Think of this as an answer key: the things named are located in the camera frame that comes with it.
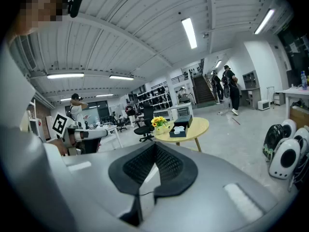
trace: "water bottle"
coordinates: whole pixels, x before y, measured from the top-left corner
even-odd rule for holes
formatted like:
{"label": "water bottle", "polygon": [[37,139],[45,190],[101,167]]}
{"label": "water bottle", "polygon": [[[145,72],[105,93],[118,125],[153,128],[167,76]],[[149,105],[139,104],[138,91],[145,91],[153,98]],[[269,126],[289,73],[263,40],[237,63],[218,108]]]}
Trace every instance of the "water bottle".
{"label": "water bottle", "polygon": [[303,86],[303,90],[307,90],[307,79],[306,79],[306,75],[304,71],[301,72],[300,79],[301,79],[301,84]]}

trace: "round wooden table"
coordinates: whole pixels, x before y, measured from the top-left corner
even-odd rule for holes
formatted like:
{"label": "round wooden table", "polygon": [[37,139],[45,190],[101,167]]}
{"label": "round wooden table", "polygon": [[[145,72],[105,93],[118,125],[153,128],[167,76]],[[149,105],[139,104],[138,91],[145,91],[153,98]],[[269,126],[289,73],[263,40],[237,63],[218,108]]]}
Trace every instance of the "round wooden table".
{"label": "round wooden table", "polygon": [[[169,122],[170,128],[172,129],[174,126],[174,121]],[[154,134],[154,137],[160,141],[167,142],[167,143],[176,143],[176,145],[180,146],[180,142],[185,142],[189,140],[195,139],[197,144],[197,148],[199,152],[201,151],[201,147],[198,142],[198,137],[205,133],[209,127],[209,121],[205,118],[194,117],[192,119],[192,123],[190,128],[188,128],[187,136],[186,137],[170,137],[169,131],[163,133],[161,135]]]}

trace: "ceiling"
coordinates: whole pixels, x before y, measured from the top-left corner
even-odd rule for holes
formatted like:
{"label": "ceiling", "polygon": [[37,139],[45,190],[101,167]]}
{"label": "ceiling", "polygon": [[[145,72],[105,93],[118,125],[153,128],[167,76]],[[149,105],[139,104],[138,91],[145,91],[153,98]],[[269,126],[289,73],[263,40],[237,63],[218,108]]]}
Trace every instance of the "ceiling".
{"label": "ceiling", "polygon": [[[56,105],[77,92],[124,95],[169,71],[208,56],[215,65],[237,32],[254,31],[269,8],[265,31],[278,33],[292,18],[284,0],[83,0],[76,18],[65,17],[11,47],[34,87]],[[191,49],[181,20],[190,17],[197,39]],[[46,74],[83,72],[84,78],[49,80]],[[113,80],[111,73],[133,75]]]}

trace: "fluorescent light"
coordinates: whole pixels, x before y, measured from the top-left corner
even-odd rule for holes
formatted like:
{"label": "fluorescent light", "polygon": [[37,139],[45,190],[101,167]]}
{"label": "fluorescent light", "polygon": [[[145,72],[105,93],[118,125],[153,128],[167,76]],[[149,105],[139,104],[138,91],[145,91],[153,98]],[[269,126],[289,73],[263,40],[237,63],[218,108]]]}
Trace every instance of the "fluorescent light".
{"label": "fluorescent light", "polygon": [[185,32],[187,33],[190,45],[191,45],[191,49],[196,48],[197,47],[197,40],[195,39],[195,34],[194,34],[194,29],[193,29],[193,25],[192,25],[192,21],[190,18],[186,18],[184,20],[182,20],[183,23],[183,27]]}
{"label": "fluorescent light", "polygon": [[96,95],[96,97],[102,97],[102,96],[112,96],[113,94],[108,94],[108,95]]}
{"label": "fluorescent light", "polygon": [[71,100],[71,98],[60,99],[60,101],[62,102],[69,101],[69,100]]}
{"label": "fluorescent light", "polygon": [[221,62],[222,62],[221,60],[218,61],[217,65],[216,65],[216,68],[219,67],[219,65],[221,64]]}
{"label": "fluorescent light", "polygon": [[134,80],[133,77],[120,76],[120,75],[110,75],[111,79],[122,79],[122,80]]}
{"label": "fluorescent light", "polygon": [[68,74],[52,74],[47,75],[48,79],[57,79],[57,78],[69,78],[69,77],[83,77],[84,73],[68,73]]}
{"label": "fluorescent light", "polygon": [[255,34],[259,34],[262,31],[262,29],[265,27],[266,23],[270,20],[270,18],[273,16],[274,13],[275,13],[275,10],[273,10],[273,9],[271,9],[267,12],[262,23],[254,31]]}

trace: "yellow flowers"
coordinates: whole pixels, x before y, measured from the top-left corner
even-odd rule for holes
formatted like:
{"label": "yellow flowers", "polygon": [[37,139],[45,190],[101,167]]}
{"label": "yellow flowers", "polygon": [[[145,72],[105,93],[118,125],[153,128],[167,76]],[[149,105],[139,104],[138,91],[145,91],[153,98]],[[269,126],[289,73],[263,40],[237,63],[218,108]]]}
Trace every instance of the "yellow flowers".
{"label": "yellow flowers", "polygon": [[159,117],[154,117],[151,120],[151,123],[153,125],[153,127],[159,127],[159,126],[166,126],[166,124],[168,123],[167,120],[165,118],[163,118],[162,116]]}

